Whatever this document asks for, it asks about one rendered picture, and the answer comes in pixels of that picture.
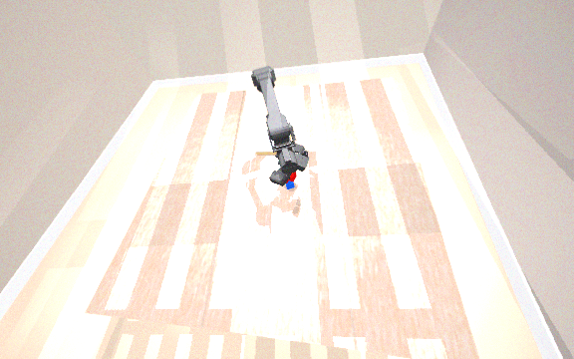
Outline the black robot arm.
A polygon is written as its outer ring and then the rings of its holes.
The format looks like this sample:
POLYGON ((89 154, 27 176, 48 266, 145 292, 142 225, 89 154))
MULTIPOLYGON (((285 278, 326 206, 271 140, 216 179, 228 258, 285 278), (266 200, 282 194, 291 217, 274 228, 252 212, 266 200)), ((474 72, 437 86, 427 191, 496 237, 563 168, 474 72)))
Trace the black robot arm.
POLYGON ((308 165, 308 151, 303 150, 296 154, 292 148, 296 147, 296 137, 293 126, 287 122, 286 117, 280 112, 275 96, 275 72, 270 66, 252 71, 251 79, 257 91, 263 94, 267 116, 267 134, 273 153, 277 153, 281 172, 285 175, 295 173, 297 170, 303 172, 308 165), (290 141, 290 135, 292 141, 290 141), (272 141, 274 141, 274 147, 272 141))

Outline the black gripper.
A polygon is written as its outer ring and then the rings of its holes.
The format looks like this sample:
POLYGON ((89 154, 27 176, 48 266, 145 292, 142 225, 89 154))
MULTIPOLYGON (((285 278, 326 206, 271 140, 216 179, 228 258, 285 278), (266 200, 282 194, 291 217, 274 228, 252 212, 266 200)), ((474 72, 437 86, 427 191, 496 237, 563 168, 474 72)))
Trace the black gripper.
MULTIPOLYGON (((305 148, 302 145, 298 145, 296 144, 296 147, 293 147, 292 150, 296 153, 301 153, 301 151, 305 150, 305 148)), ((279 184, 281 186, 284 186, 285 183, 287 182, 287 180, 290 179, 292 174, 290 175, 285 175, 281 172, 281 168, 278 169, 278 171, 273 171, 273 173, 271 174, 271 176, 269 177, 270 181, 276 184, 279 184)))

